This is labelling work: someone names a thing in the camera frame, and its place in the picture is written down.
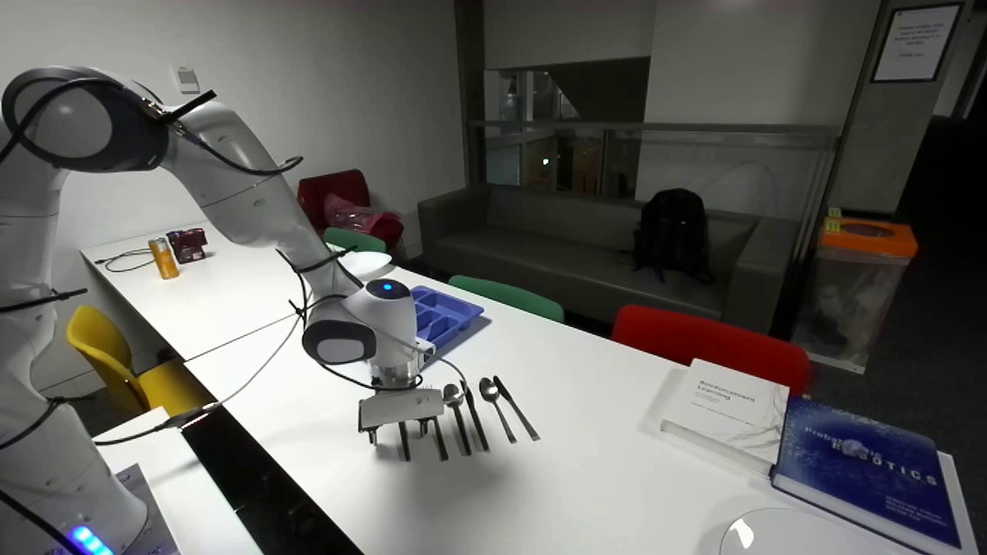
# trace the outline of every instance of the cutlery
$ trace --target cutlery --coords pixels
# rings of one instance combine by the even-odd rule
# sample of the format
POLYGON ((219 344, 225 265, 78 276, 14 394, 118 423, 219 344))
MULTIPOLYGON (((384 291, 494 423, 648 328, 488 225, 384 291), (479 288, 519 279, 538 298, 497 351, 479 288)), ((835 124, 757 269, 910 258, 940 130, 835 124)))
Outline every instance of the cutlery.
POLYGON ((533 431, 533 425, 528 423, 528 417, 523 417, 521 406, 514 405, 514 394, 500 383, 500 376, 494 376, 494 386, 497 386, 500 394, 514 406, 514 414, 519 414, 521 425, 528 427, 528 436, 531 436, 533 442, 538 442, 538 436, 533 431))
POLYGON ((502 425, 506 437, 509 437, 511 443, 519 443, 511 425, 506 423, 506 417, 502 417, 502 410, 500 410, 500 405, 497 405, 500 387, 497 387, 494 379, 482 379, 482 397, 497 406, 497 417, 500 417, 500 425, 502 425))
POLYGON ((460 443, 461 452, 472 457, 470 437, 466 437, 466 423, 461 423, 461 393, 456 387, 456 383, 444 386, 444 405, 456 414, 456 427, 460 427, 460 443))
POLYGON ((430 417, 430 425, 435 425, 437 459, 450 459, 450 451, 444 448, 444 437, 440 437, 437 417, 430 417))
POLYGON ((482 437, 482 448, 490 452, 485 423, 482 423, 482 417, 474 414, 472 387, 470 387, 466 379, 460 379, 460 386, 461 386, 466 406, 470 406, 470 414, 472 414, 474 436, 482 437))
POLYGON ((406 425, 403 425, 403 423, 399 423, 399 427, 402 427, 402 451, 403 451, 403 459, 410 459, 410 448, 406 448, 406 425))

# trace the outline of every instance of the blue book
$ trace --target blue book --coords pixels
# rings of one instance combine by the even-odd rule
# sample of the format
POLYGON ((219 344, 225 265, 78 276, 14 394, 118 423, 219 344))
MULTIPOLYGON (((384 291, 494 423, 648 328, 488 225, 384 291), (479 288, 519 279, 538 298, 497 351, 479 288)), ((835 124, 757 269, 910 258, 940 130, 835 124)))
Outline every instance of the blue book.
POLYGON ((770 483, 921 551, 960 551, 931 437, 791 397, 770 483))

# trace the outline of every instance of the blue tray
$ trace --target blue tray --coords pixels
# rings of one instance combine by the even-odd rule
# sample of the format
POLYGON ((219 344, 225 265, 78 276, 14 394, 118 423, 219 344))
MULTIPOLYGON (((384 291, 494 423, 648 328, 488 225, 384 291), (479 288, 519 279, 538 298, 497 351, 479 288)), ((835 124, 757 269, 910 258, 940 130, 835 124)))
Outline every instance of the blue tray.
POLYGON ((485 307, 428 288, 414 288, 410 297, 417 312, 417 337, 430 342, 437 356, 444 356, 456 338, 470 337, 474 320, 485 315, 485 307))

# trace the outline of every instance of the wall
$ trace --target wall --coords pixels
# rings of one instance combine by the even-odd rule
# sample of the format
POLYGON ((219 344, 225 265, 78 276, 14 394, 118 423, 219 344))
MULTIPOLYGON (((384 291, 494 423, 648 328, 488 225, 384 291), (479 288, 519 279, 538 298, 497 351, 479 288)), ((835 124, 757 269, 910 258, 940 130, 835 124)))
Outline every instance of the wall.
MULTIPOLYGON (((880 0, 658 0, 648 124, 840 127, 880 0)), ((643 140, 636 198, 695 188, 709 209, 802 218, 817 152, 643 140)))
MULTIPOLYGON (((488 0, 485 47, 488 69, 652 56, 648 124, 840 130, 877 8, 880 0, 488 0)), ((791 152, 643 140, 637 159, 637 198, 690 184, 712 209, 786 218, 802 217, 814 176, 814 155, 791 152)))
MULTIPOLYGON (((403 214, 417 251, 417 199, 466 179, 454 28, 450 0, 7 0, 0 87, 38 65, 93 65, 180 98, 171 69, 187 65, 275 159, 305 155, 289 184, 360 165, 380 202, 403 214)), ((74 253, 84 244, 191 218, 198 205, 167 173, 72 176, 57 283, 85 279, 74 253)), ((84 370, 54 342, 38 383, 45 387, 84 370)))
POLYGON ((841 127, 880 0, 658 0, 653 124, 841 127))
MULTIPOLYGON (((894 8, 928 5, 926 0, 885 0, 880 35, 862 74, 868 77, 880 65, 885 47, 885 28, 891 25, 894 8)), ((960 12, 960 28, 968 18, 970 0, 960 12)), ((960 42, 950 40, 940 69, 954 65, 960 42)), ((866 214, 894 214, 903 194, 903 184, 914 173, 916 155, 926 140, 926 127, 940 98, 946 70, 937 70, 928 84, 872 84, 866 80, 857 90, 852 124, 841 137, 841 152, 834 171, 834 184, 825 202, 866 214)))
POLYGON ((485 0, 488 69, 652 52, 653 0, 485 0))
POLYGON ((970 70, 970 63, 976 56, 984 30, 987 30, 984 8, 970 12, 966 20, 957 25, 957 35, 954 35, 957 52, 954 52, 950 65, 945 69, 946 70, 945 90, 937 91, 937 103, 934 103, 937 118, 954 118, 960 91, 966 87, 966 74, 970 70))

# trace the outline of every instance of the yellow object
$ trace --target yellow object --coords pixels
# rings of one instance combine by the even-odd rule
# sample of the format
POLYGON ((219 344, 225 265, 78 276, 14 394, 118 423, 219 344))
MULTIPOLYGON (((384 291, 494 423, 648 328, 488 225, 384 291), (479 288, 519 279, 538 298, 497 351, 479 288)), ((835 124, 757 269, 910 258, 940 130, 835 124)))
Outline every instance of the yellow object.
POLYGON ((93 363, 112 397, 126 410, 164 406, 169 417, 181 417, 208 400, 198 383, 169 362, 131 376, 131 356, 119 328, 93 306, 74 307, 68 342, 93 363))
POLYGON ((180 265, 177 265, 171 248, 164 236, 147 241, 147 251, 153 255, 160 279, 180 276, 180 265))

